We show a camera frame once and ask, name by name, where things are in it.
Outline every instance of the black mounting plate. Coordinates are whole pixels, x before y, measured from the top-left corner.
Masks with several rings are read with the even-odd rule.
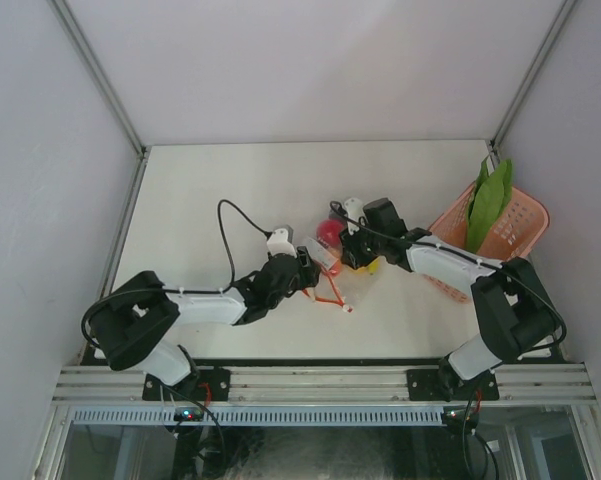
[[[418,368],[407,370],[407,387],[409,388],[409,400],[413,402],[444,401],[446,398],[440,391],[438,380],[438,369]],[[469,401],[469,397],[475,390],[475,382],[467,382],[463,387],[456,389],[451,400]],[[499,400],[498,384],[492,373],[487,373],[480,386],[482,400]]]
[[[194,379],[185,379],[171,388],[176,392],[182,393],[185,397],[202,403],[207,398],[207,389],[200,387],[201,383],[209,384],[212,401],[226,402],[229,400],[231,372],[226,368],[200,369],[200,377],[197,381]],[[142,399],[147,402],[160,402],[161,386],[162,383],[159,379],[153,375],[147,375],[142,390]],[[177,395],[173,395],[173,397],[176,402],[184,400],[183,398],[177,398]],[[167,389],[164,389],[162,392],[162,400],[171,401],[171,393]]]

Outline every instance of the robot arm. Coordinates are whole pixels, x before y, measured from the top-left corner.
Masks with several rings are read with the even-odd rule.
[[[528,261],[487,259],[426,230],[407,230],[386,198],[364,207],[350,199],[342,206],[332,203],[332,210],[358,224],[340,234],[343,263],[357,269],[383,256],[390,264],[429,275],[473,298],[480,334],[442,360],[439,380],[447,397],[464,382],[515,361],[559,327],[564,338],[564,324]]]
[[[291,235],[289,227],[276,229],[267,240],[269,259],[262,269],[225,292],[190,293],[165,287],[152,271],[139,273],[85,316],[83,322],[88,321],[93,336],[88,340],[112,370],[136,368],[166,385],[179,383],[195,373],[195,365],[186,350],[164,339],[171,328],[195,323],[247,325],[263,318],[283,298],[317,285],[320,268],[304,247],[291,244]]]

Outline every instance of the pink basket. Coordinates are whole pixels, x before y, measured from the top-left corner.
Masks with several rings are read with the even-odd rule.
[[[467,238],[467,204],[473,185],[438,218],[429,230],[444,242],[464,248]],[[549,226],[549,213],[540,202],[517,188],[513,188],[511,201],[500,218],[491,227],[477,254],[498,260],[526,257]],[[471,300],[446,283],[426,276],[445,294],[460,303]]]

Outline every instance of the white table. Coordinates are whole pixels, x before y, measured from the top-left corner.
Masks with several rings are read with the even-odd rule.
[[[264,228],[315,230],[330,200],[387,196],[409,227],[428,227],[475,179],[484,141],[329,142],[154,147],[117,272],[141,270],[185,287],[224,286],[229,268],[216,221],[221,198]],[[263,237],[230,208],[224,219],[238,278],[266,261]],[[383,265],[346,314],[301,293],[242,327],[181,327],[168,338],[195,358],[439,357],[478,332],[473,305],[424,278]]]

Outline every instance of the green plush vegetable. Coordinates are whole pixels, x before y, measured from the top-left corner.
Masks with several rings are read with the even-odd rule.
[[[477,252],[487,233],[511,201],[513,164],[507,159],[489,175],[487,159],[482,161],[480,174],[467,205],[467,242],[465,249]]]

